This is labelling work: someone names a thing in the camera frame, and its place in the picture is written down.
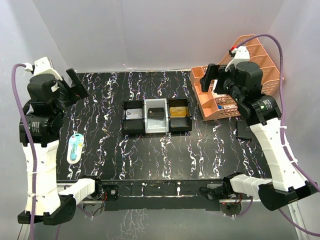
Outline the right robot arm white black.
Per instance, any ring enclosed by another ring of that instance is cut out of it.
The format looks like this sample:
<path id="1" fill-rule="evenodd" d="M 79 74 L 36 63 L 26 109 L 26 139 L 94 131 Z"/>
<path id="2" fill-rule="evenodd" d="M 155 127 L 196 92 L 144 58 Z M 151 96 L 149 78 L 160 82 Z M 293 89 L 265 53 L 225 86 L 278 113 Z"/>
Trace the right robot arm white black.
<path id="1" fill-rule="evenodd" d="M 277 101 L 262 92 L 263 71 L 251 61 L 226 65 L 209 64 L 200 83 L 209 87 L 216 80 L 214 92 L 231 97 L 238 112 L 257 138 L 271 178 L 256 178 L 241 172 L 225 176 L 221 186 L 202 187 L 207 198 L 233 199 L 239 194 L 258 199 L 270 211 L 319 192 L 317 184 L 308 180 L 289 156 L 290 149 L 281 125 L 282 113 Z"/>

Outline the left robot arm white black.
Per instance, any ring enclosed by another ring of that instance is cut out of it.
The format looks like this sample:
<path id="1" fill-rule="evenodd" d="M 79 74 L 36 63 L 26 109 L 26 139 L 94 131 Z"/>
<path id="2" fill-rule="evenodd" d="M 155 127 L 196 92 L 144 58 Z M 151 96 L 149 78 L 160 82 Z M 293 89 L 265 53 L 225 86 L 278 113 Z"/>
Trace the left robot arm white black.
<path id="1" fill-rule="evenodd" d="M 88 196 L 97 200 L 103 195 L 100 179 L 93 175 L 84 175 L 58 190 L 57 150 L 64 110 L 89 95 L 74 69 L 66 73 L 73 86 L 53 70 L 35 72 L 27 85 L 30 99 L 19 107 L 19 141 L 26 158 L 28 184 L 25 209 L 17 216 L 20 224 L 56 226 L 69 222 L 82 200 Z"/>

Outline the black card holder wallet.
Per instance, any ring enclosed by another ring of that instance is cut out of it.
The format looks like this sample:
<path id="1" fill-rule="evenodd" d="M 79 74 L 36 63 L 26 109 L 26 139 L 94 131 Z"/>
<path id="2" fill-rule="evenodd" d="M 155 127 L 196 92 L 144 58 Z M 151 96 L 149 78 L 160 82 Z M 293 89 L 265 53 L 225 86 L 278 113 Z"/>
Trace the black card holder wallet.
<path id="1" fill-rule="evenodd" d="M 248 141 L 252 139 L 252 131 L 244 120 L 236 121 L 236 138 L 239 140 Z"/>

